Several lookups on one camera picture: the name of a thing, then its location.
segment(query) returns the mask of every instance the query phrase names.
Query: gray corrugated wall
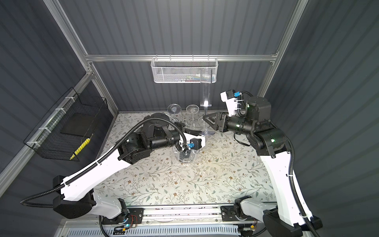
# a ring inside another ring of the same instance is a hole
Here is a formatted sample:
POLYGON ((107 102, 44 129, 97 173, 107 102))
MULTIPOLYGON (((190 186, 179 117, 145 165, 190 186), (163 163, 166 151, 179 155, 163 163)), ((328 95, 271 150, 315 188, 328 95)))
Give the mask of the gray corrugated wall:
MULTIPOLYGON (((89 54, 273 54, 296 0, 60 1, 89 54)), ((157 84, 150 63, 95 62, 120 111, 200 104, 199 84, 157 84)), ((268 62, 220 62, 212 109, 228 89, 256 94, 268 62)))
POLYGON ((322 236, 376 236, 379 1, 311 0, 266 97, 322 236))
POLYGON ((42 0, 0 1, 0 171, 84 74, 42 0))
MULTIPOLYGON (((0 172, 51 106, 85 74, 42 0, 0 1, 0 172)), ((84 94, 99 96, 90 83, 84 94)), ((88 146, 86 160, 70 162, 34 155, 0 197, 0 236, 53 236, 62 216, 19 204, 94 160, 113 116, 109 112, 88 146)), ((52 203, 56 194, 38 202, 52 203)))
POLYGON ((296 0, 60 3, 89 54, 271 54, 296 0))

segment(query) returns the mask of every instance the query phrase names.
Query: black wire basket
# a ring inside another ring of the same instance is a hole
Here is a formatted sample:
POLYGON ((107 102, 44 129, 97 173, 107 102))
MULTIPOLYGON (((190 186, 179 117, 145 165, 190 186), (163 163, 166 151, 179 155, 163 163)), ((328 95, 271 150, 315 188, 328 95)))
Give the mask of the black wire basket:
POLYGON ((105 98, 75 94, 31 141, 24 144, 46 159, 79 161, 84 155, 101 117, 108 110, 105 98))

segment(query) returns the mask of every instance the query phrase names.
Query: wine glass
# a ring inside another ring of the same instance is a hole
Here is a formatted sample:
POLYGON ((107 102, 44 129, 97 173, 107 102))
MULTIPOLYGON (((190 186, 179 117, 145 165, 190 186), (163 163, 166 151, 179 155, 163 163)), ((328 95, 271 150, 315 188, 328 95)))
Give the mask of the wine glass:
MULTIPOLYGON (((207 115, 207 110, 208 110, 208 108, 204 107, 204 116, 207 115)), ((197 121, 199 122, 200 125, 203 125, 203 127, 204 127, 204 130, 201 133, 201 135, 211 136, 211 135, 214 135, 216 133, 215 131, 208 130, 208 124, 204 121, 203 117, 200 117, 197 121)))
POLYGON ((192 115, 192 118, 187 122, 187 125, 190 127, 190 129, 195 130, 195 116, 199 113, 199 107, 197 105, 189 105, 187 106, 186 111, 192 115))
MULTIPOLYGON (((171 115, 176 115, 178 113, 181 113, 182 114, 182 119, 184 121, 184 117, 183 117, 183 112, 182 112, 182 108, 180 107, 180 105, 178 104, 170 104, 168 107, 167 107, 167 112, 171 115)), ((174 116, 170 116, 168 115, 170 118, 172 118, 175 122, 176 121, 179 121, 179 119, 175 118, 174 116)))

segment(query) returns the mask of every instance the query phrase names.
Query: black cable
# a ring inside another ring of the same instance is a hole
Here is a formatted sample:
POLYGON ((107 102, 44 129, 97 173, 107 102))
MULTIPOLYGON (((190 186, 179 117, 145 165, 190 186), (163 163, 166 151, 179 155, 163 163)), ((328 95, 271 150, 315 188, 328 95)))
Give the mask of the black cable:
POLYGON ((182 150, 182 148, 180 147, 179 145, 179 142, 175 143, 175 148, 179 151, 179 152, 185 152, 186 151, 186 148, 184 150, 182 150))
POLYGON ((238 140, 236 139, 236 133, 233 134, 233 137, 234 137, 234 140, 236 140, 239 144, 244 145, 244 146, 250 146, 250 144, 246 144, 246 143, 243 143, 243 142, 241 142, 241 141, 238 141, 238 140))
MULTIPOLYGON (((276 129, 278 128, 273 122, 271 122, 271 124, 274 128, 276 129)), ((314 237, 320 237, 317 231, 315 230, 315 228, 313 227, 312 223, 309 221, 308 217, 305 217, 307 214, 305 213, 304 208, 301 205, 301 201, 299 199, 298 193, 296 192, 295 183, 293 182, 293 165, 295 163, 295 149, 293 148, 292 142, 289 140, 287 136, 286 136, 286 139, 288 141, 288 144, 290 145, 291 157, 290 157, 290 164, 288 166, 288 179, 290 181, 290 187, 291 187, 293 198, 295 199, 296 205, 298 206, 300 214, 303 217, 304 222, 306 223, 309 231, 312 232, 314 237)))
POLYGON ((250 92, 248 91, 241 91, 240 92, 240 95, 237 97, 237 99, 239 100, 239 103, 237 104, 237 113, 238 113, 238 116, 239 117, 245 117, 245 114, 241 113, 241 109, 245 109, 246 105, 245 105, 245 101, 243 99, 243 94, 248 94, 249 96, 253 96, 250 92))
MULTIPOLYGON (((248 91, 241 91, 241 94, 248 94, 250 97, 253 97, 253 94, 251 94, 250 92, 248 92, 248 91)), ((245 108, 245 102, 244 101, 242 101, 242 106, 245 108)))
POLYGON ((242 93, 237 97, 237 99, 239 100, 237 103, 237 114, 239 117, 245 117, 245 114, 241 113, 241 105, 244 102, 242 93))
POLYGON ((61 184, 55 188, 52 188, 50 190, 47 190, 45 192, 42 192, 42 193, 38 193, 38 194, 35 194, 35 195, 31 195, 27 198, 24 198, 20 201, 20 204, 24 205, 24 206, 27 206, 27 207, 40 207, 40 208, 53 208, 53 205, 52 204, 43 204, 43 203, 34 203, 34 202, 29 202, 30 200, 33 200, 33 199, 36 199, 36 198, 40 198, 42 196, 46 196, 50 193, 54 193, 58 190, 61 190, 62 188, 65 187, 65 185, 69 185, 71 184, 72 182, 74 182, 75 180, 79 179, 80 177, 82 177, 83 175, 85 175, 86 173, 88 173, 89 171, 91 171, 93 168, 95 168, 98 164, 100 164, 101 162, 103 162, 105 159, 107 159, 135 130, 137 130, 137 128, 139 128, 141 125, 143 125, 144 123, 146 123, 147 121, 150 121, 150 120, 161 120, 161 121, 164 121, 164 122, 168 122, 168 124, 170 124, 178 133, 179 135, 183 138, 183 146, 182 148, 184 148, 184 150, 186 149, 186 144, 187 144, 187 139, 183 133, 182 130, 179 129, 179 127, 177 127, 173 122, 169 121, 169 120, 166 120, 164 118, 160 118, 160 117, 149 117, 149 118, 146 118, 142 121, 140 121, 139 123, 137 123, 132 129, 129 130, 129 132, 127 132, 122 138, 121 140, 119 140, 119 142, 117 142, 113 148, 108 151, 101 159, 99 159, 97 162, 95 162, 94 164, 92 164, 90 167, 88 167, 87 169, 83 170, 82 172, 80 172, 79 174, 77 174, 76 176, 74 176, 73 178, 69 179, 67 182, 65 182, 64 184, 61 184))
POLYGON ((105 232, 104 228, 103 228, 103 224, 101 223, 101 216, 99 215, 99 225, 100 225, 100 230, 101 230, 101 233, 103 233, 103 235, 105 237, 109 237, 109 235, 107 235, 107 233, 105 232))
POLYGON ((250 236, 250 237, 255 237, 255 236, 258 236, 260 234, 262 234, 263 232, 265 232, 267 230, 266 227, 264 227, 262 230, 260 230, 259 232, 255 233, 254 235, 250 236))

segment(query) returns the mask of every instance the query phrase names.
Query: white mesh basket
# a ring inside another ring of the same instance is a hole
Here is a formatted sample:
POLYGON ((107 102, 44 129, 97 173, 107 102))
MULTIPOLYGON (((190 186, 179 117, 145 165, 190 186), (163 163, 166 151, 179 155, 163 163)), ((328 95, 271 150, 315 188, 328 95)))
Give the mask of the white mesh basket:
POLYGON ((160 61, 151 60, 156 83, 200 83, 200 69, 212 69, 212 83, 216 82, 217 58, 207 61, 160 61))

